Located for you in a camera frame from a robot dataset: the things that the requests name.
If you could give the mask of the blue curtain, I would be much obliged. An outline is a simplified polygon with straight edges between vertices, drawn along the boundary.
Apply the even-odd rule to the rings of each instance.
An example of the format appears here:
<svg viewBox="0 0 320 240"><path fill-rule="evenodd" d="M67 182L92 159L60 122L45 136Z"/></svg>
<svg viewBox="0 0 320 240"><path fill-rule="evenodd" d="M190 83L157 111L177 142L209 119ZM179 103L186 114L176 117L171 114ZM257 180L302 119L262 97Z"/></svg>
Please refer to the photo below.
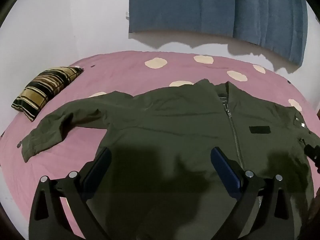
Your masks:
<svg viewBox="0 0 320 240"><path fill-rule="evenodd" d="M129 31L151 30L228 36L299 66L308 12L306 0L129 0Z"/></svg>

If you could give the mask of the pink polka dot bedsheet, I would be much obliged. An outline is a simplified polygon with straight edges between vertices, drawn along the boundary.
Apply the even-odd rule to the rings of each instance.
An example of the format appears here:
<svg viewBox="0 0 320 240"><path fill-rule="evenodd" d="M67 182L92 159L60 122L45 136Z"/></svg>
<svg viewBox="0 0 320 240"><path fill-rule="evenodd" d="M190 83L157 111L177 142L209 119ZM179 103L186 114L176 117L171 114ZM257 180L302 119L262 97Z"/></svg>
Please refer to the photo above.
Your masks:
<svg viewBox="0 0 320 240"><path fill-rule="evenodd" d="M120 92L137 96L167 88L193 85L207 80L214 85L230 82L261 100L298 110L307 128L319 137L319 120L300 92L280 75L263 67L226 57L191 54L125 51L80 60L84 71L50 100L35 121L18 114L1 139L1 166L11 195L24 217L29 218L36 184L42 175L61 178L92 160L106 134L105 129L74 127L55 146L25 161L22 140L41 120L61 106ZM104 184L92 200L92 208L106 228Z"/></svg>

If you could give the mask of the olive green jacket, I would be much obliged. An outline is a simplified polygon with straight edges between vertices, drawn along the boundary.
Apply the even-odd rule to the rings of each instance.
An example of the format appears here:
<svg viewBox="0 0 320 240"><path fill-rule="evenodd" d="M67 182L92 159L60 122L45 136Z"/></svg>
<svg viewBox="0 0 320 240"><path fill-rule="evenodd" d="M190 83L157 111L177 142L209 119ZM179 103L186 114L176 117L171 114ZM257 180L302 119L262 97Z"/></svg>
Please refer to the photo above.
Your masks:
<svg viewBox="0 0 320 240"><path fill-rule="evenodd" d="M103 201L112 239L212 238L235 204L210 161L215 147L244 170L285 179L296 235L307 218L313 182L304 146L317 146L319 137L294 107L230 82L69 102L22 140L23 159L62 142L74 127L106 130L98 148L112 153Z"/></svg>

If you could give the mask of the striped black gold pillow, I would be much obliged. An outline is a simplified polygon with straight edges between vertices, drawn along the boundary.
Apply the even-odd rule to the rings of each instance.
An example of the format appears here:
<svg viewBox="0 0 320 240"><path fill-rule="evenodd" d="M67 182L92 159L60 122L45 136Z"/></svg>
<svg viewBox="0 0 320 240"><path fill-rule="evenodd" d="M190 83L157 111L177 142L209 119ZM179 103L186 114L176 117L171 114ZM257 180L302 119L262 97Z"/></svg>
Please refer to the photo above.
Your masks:
<svg viewBox="0 0 320 240"><path fill-rule="evenodd" d="M11 107L24 113L30 121L34 121L44 106L83 71L78 66L47 69L26 85Z"/></svg>

